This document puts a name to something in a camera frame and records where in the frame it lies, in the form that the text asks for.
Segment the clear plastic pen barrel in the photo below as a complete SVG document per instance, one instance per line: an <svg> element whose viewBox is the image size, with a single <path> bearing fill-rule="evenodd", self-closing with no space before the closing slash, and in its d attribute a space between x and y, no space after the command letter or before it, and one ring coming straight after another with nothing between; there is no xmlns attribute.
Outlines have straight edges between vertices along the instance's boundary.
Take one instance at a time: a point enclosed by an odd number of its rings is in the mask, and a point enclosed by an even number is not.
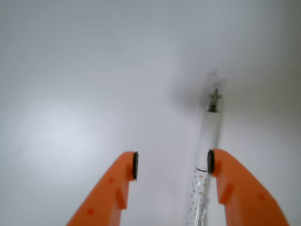
<svg viewBox="0 0 301 226"><path fill-rule="evenodd" d="M190 189L190 203L187 225L205 226L208 204L210 175L207 169L207 154L217 148L222 120L221 85L213 85L206 110L203 114L202 127L196 150L195 169Z"/></svg>

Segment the white surface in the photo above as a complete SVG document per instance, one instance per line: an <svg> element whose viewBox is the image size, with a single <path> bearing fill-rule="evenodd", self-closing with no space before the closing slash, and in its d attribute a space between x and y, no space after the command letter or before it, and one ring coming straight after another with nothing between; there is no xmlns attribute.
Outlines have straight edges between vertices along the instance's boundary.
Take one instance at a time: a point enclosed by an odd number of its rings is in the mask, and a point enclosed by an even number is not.
<svg viewBox="0 0 301 226"><path fill-rule="evenodd" d="M298 0L2 0L0 225L64 225L125 150L140 160L121 225L184 225L212 69L220 147L301 225L300 59Z"/></svg>

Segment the black line on pen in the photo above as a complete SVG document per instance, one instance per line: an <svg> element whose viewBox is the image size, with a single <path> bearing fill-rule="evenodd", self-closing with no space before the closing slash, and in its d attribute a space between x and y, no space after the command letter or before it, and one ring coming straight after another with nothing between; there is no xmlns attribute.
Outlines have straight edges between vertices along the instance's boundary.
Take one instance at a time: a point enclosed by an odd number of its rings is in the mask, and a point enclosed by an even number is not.
<svg viewBox="0 0 301 226"><path fill-rule="evenodd" d="M201 169L198 169L196 168L198 171L202 171L202 172L208 172L207 170L201 170Z"/></svg>

